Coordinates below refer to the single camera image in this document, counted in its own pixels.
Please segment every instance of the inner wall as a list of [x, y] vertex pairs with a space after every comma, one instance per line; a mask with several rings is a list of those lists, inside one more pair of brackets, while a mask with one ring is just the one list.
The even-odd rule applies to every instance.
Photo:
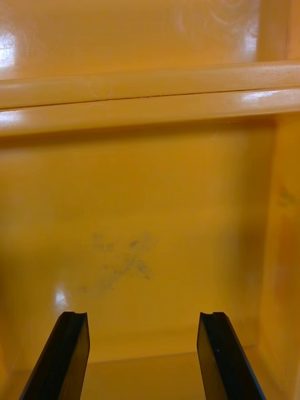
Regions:
[[283, 60], [289, 5], [11, 0], [0, 13], [0, 79]]
[[272, 148], [262, 120], [6, 143], [6, 369], [32, 369], [65, 310], [88, 313], [90, 363], [196, 351], [200, 311], [256, 344]]

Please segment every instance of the black rubber strip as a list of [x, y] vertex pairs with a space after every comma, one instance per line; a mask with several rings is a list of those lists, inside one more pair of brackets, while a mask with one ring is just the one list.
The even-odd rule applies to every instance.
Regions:
[[62, 313], [20, 399], [79, 400], [89, 346], [88, 315]]
[[223, 312], [200, 314], [197, 351], [207, 400], [266, 400]]

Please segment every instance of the yellow plastic container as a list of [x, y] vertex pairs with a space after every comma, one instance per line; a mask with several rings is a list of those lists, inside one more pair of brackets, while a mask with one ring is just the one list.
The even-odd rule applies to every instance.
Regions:
[[0, 3], [0, 393], [88, 313], [82, 399], [204, 399], [199, 312], [300, 398], [300, 2]]

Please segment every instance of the glossy surface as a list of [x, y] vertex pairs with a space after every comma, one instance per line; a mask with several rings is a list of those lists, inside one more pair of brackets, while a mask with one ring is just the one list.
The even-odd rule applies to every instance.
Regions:
[[245, 122], [4, 148], [1, 302], [26, 340], [19, 368], [66, 309], [88, 312], [92, 363], [192, 351], [199, 308], [225, 309], [254, 344], [272, 141]]
[[299, 85], [297, 61], [12, 79], [0, 80], [0, 109]]
[[259, 0], [1, 1], [0, 79], [255, 61], [259, 5]]
[[[300, 88], [203, 93], [29, 107], [0, 111], [0, 137], [19, 139], [82, 129], [129, 128], [300, 111]], [[106, 131], [110, 137], [123, 130]]]
[[201, 399], [200, 311], [298, 399], [299, 4], [0, 0], [2, 398], [73, 309], [84, 399]]
[[274, 148], [259, 349], [287, 393], [300, 397], [298, 118], [279, 122]]

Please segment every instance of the bin floor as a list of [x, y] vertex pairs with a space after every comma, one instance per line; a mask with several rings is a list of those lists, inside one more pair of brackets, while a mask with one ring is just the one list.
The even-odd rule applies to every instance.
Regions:
[[[255, 347], [247, 357], [267, 399], [283, 400]], [[2, 400], [19, 397], [29, 371], [11, 376]], [[88, 364], [81, 400], [205, 400], [197, 353]]]

